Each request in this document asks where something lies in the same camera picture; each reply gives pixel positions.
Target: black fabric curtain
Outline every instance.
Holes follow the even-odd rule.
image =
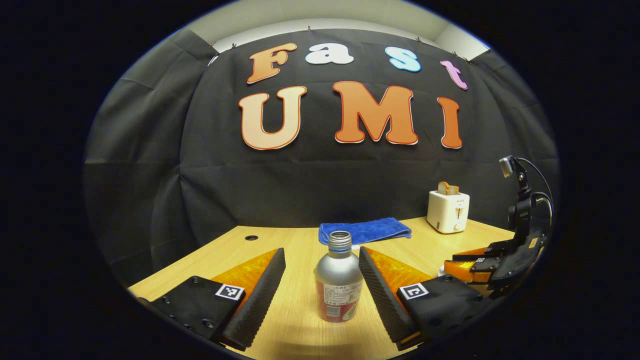
[[[280,73],[248,85],[249,57],[289,42],[297,49],[274,65]],[[309,47],[322,43],[347,46],[354,60],[306,62]],[[420,71],[395,68],[388,46],[414,52]],[[316,227],[424,216],[428,192],[439,181],[470,195],[470,219],[504,228],[518,188],[503,178],[498,160],[510,154],[533,161],[557,195],[558,156],[544,112],[522,78],[491,51],[469,63],[395,35],[323,29],[256,40],[210,63],[216,55],[188,29],[178,31],[124,74],[95,119],[86,155],[87,206],[107,261],[127,285],[236,225]],[[453,83],[444,60],[460,69],[467,90]],[[341,98],[332,86],[338,81],[363,83],[378,102],[390,85],[409,88],[418,143],[391,144],[384,136],[374,142],[369,134],[361,143],[337,142]],[[296,139],[272,151],[247,146],[239,100],[267,93],[264,130],[277,131],[282,100],[276,93],[289,86],[307,88]],[[440,143],[438,97],[460,106],[460,149]],[[529,179],[546,192],[532,169]]]

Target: black cable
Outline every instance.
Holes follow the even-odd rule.
[[[525,159],[525,158],[516,158],[516,160],[522,160],[522,161],[524,161],[524,162],[528,163],[529,165],[531,165],[531,167],[533,167],[534,169],[536,169],[536,171],[538,172],[538,175],[540,175],[540,177],[542,178],[542,181],[544,181],[544,182],[545,182],[545,185],[547,186],[547,190],[549,191],[548,199],[549,199],[549,201],[551,202],[551,204],[553,204],[553,203],[554,203],[554,197],[551,195],[551,188],[549,187],[549,184],[547,183],[547,180],[546,180],[546,179],[545,179],[545,177],[542,175],[542,173],[540,172],[540,170],[538,170],[538,168],[537,168],[535,165],[533,165],[533,163],[532,163],[531,161],[529,161],[529,160],[527,160],[527,159]]]

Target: orange letter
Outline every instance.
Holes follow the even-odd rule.
[[[446,97],[439,97],[438,104],[442,107],[442,115],[444,116],[442,146],[459,149],[462,147],[462,139],[458,134],[458,109],[460,106],[457,102]]]
[[[401,86],[390,86],[378,104],[359,82],[340,81],[333,84],[333,89],[342,97],[342,129],[335,134],[336,141],[358,143],[364,140],[365,135],[358,126],[359,116],[373,141],[380,140],[387,122],[391,119],[387,141],[405,145],[418,142],[411,118],[411,90]]]
[[[257,150],[279,149],[292,142],[300,131],[300,97],[307,92],[304,86],[292,86],[278,91],[282,99],[282,128],[267,133],[262,127],[262,105],[269,94],[259,93],[240,99],[242,108],[242,139]]]
[[[273,63],[284,64],[287,62],[287,53],[283,50],[294,51],[296,48],[296,44],[290,42],[249,56],[249,59],[253,60],[253,74],[246,80],[246,83],[257,83],[260,80],[277,75],[280,69],[274,69]]]

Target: wooden table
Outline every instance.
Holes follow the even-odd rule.
[[[426,217],[401,221],[412,237],[365,244],[434,277],[446,259],[457,252],[487,246],[513,237],[511,231],[467,221],[462,233],[440,234]],[[257,235],[254,241],[244,239]],[[389,359],[398,356],[385,331],[367,286],[362,288],[358,312],[346,323],[318,317],[313,270],[327,253],[318,241],[318,228],[237,226],[184,258],[131,286],[135,296],[153,301],[193,275],[210,279],[275,248],[283,247],[287,268],[253,344],[240,352],[254,359]]]

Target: cable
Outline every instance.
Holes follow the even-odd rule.
[[[549,207],[549,226],[551,226],[552,224],[552,219],[554,217],[554,209],[553,209],[553,202],[551,201],[551,198],[543,192],[532,192],[531,195],[540,195],[542,197],[545,198],[547,206]]]
[[[542,181],[545,182],[545,185],[547,186],[547,190],[549,191],[549,196],[547,197],[549,199],[549,201],[553,204],[554,202],[554,197],[551,195],[551,188],[549,187],[549,184],[547,183],[547,180],[545,179],[545,177],[542,175],[542,173],[540,172],[540,170],[538,170],[538,168],[533,165],[533,163],[525,158],[516,158],[516,160],[522,160],[526,163],[528,163],[529,165],[531,165],[531,167],[533,167],[534,169],[536,169],[536,171],[538,172],[538,175],[540,175],[540,177],[542,178]]]

